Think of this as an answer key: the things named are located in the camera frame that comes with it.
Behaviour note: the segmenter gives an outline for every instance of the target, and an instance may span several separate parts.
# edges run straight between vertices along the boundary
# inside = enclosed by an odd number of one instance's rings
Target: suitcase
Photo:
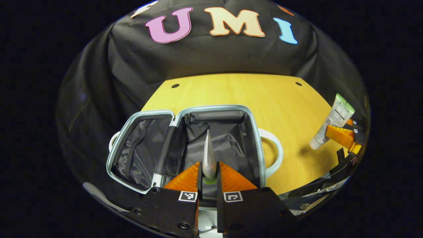
[[[169,110],[133,114],[110,140],[107,173],[141,194],[151,187],[163,187],[203,160],[207,129],[216,161],[229,165],[257,187],[265,187],[266,178],[282,163],[282,145],[273,134],[257,128],[250,109],[212,105],[187,108],[177,116]],[[261,137],[278,149],[276,161],[267,169]]]

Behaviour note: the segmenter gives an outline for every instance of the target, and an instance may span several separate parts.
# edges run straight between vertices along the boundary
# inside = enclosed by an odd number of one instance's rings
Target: fisheye lens view
[[[55,109],[86,196],[179,238],[279,237],[330,206],[365,159],[371,102],[303,14],[270,0],[157,0],[97,32]]]

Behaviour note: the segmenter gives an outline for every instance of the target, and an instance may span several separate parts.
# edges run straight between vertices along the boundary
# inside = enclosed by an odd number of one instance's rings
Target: letter m
[[[241,10],[237,17],[221,7],[206,8],[204,11],[210,13],[213,21],[213,30],[210,31],[211,35],[228,35],[230,31],[225,28],[226,23],[236,34],[239,34],[245,25],[244,34],[247,36],[264,36],[257,19],[258,13],[255,11]]]

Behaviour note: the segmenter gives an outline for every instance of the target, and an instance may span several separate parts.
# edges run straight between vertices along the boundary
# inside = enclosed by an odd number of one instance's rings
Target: foam letter
[[[136,17],[138,14],[141,14],[143,12],[145,12],[146,10],[150,9],[150,7],[154,4],[156,4],[158,1],[154,1],[152,3],[149,4],[145,4],[144,6],[138,8],[138,10],[131,16],[131,18]]]
[[[242,27],[245,25],[245,35],[256,37],[264,36],[264,32],[261,31],[260,24],[257,20],[258,13],[255,11],[241,10],[237,17],[220,7],[206,8],[204,11],[211,15],[213,30],[210,31],[210,34],[213,36],[224,36],[229,34],[230,31],[225,28],[225,23],[236,34],[239,34]]]
[[[291,24],[287,21],[281,20],[279,18],[273,18],[280,27],[282,35],[279,37],[282,41],[290,44],[298,44],[298,41],[294,38],[291,30]]]
[[[172,15],[178,17],[179,30],[174,33],[166,33],[163,26],[163,20],[166,16],[155,18],[146,23],[146,27],[150,29],[151,38],[161,44],[175,42],[186,37],[191,31],[190,11],[192,8],[183,8],[174,11]]]

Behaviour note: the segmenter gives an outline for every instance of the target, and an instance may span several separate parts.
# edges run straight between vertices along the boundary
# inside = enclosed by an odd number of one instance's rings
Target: pink letter u
[[[146,27],[150,29],[151,38],[161,44],[175,42],[186,37],[191,31],[190,11],[192,8],[183,8],[174,11],[172,15],[178,17],[179,30],[174,33],[166,33],[163,26],[163,20],[166,16],[155,18],[146,23]]]

